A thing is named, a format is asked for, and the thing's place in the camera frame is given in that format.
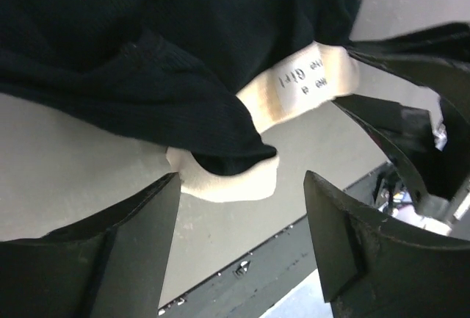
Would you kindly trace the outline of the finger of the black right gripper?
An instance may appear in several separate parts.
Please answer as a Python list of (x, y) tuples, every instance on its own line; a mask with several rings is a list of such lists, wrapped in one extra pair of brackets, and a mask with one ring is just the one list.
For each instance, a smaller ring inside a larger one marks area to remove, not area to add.
[(426, 109), (365, 95), (337, 98), (334, 104), (391, 160), (414, 200), (451, 200), (468, 185), (469, 123), (447, 100), (439, 100), (447, 141), (442, 148), (435, 144)]
[(351, 57), (438, 93), (453, 105), (469, 104), (469, 24), (454, 22), (384, 40), (351, 41)]

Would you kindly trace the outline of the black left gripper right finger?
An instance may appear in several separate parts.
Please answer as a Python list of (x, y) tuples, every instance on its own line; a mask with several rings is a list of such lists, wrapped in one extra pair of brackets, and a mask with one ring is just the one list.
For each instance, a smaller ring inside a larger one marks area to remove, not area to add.
[(335, 317), (469, 316), (469, 242), (379, 212), (312, 171), (303, 186)]

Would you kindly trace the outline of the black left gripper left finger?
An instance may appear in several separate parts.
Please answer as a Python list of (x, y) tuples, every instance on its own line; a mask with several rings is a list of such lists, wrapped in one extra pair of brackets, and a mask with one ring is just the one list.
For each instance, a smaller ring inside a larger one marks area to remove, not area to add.
[(3, 317), (156, 317), (180, 178), (37, 239), (1, 243)]

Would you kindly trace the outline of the black underwear cream waistband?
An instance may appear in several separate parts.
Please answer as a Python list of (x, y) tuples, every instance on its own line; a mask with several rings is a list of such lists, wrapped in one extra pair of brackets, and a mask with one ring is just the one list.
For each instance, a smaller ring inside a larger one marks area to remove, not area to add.
[(1, 0), (1, 91), (166, 147), (181, 190), (262, 200), (261, 134), (353, 93), (361, 0)]

